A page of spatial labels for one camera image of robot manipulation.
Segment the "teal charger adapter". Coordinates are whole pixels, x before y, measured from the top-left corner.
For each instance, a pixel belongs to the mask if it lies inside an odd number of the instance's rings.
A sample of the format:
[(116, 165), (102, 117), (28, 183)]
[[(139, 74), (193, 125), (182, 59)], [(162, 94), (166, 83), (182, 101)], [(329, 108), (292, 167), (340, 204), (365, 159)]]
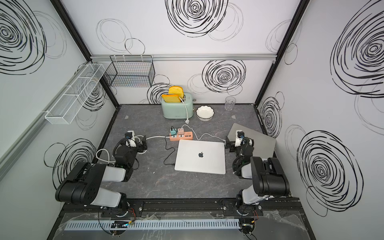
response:
[(177, 133), (178, 133), (177, 129), (175, 129), (174, 127), (171, 127), (171, 129), (170, 129), (170, 135), (171, 135), (171, 136), (175, 136), (175, 135), (177, 135)]

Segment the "pink charger adapter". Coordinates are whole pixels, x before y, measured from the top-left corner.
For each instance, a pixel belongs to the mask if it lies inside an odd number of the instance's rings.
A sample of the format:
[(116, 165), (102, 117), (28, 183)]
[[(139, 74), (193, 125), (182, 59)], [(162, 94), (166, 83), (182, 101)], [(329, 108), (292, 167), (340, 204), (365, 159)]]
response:
[(183, 128), (179, 128), (178, 129), (178, 135), (184, 135), (185, 134), (185, 131)]

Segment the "pink power strip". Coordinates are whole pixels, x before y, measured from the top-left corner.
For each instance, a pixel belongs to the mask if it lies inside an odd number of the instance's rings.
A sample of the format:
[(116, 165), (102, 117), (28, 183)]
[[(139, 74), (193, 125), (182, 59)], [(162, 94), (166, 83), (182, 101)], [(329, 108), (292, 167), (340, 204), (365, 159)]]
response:
[(177, 133), (176, 135), (170, 135), (169, 139), (171, 142), (180, 140), (193, 140), (193, 132), (182, 132), (182, 134)]

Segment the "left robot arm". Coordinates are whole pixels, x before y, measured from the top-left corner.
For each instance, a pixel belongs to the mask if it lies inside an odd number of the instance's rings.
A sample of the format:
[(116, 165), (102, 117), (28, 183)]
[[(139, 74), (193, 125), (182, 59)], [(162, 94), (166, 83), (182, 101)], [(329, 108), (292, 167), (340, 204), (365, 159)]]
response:
[(55, 193), (58, 202), (75, 205), (93, 205), (128, 211), (126, 194), (101, 187), (103, 182), (128, 182), (135, 170), (137, 155), (148, 149), (146, 136), (137, 137), (132, 131), (125, 133), (106, 160), (102, 163), (78, 163), (59, 185)]

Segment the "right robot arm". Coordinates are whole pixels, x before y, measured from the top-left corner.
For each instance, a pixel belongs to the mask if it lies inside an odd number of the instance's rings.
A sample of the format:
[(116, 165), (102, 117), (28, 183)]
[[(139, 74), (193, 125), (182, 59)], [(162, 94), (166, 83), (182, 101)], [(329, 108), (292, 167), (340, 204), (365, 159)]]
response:
[(225, 148), (236, 155), (232, 162), (233, 174), (240, 179), (252, 180), (252, 184), (238, 193), (236, 207), (289, 196), (290, 185), (279, 160), (254, 155), (256, 141), (244, 136), (243, 132), (240, 134), (234, 141), (226, 138)]

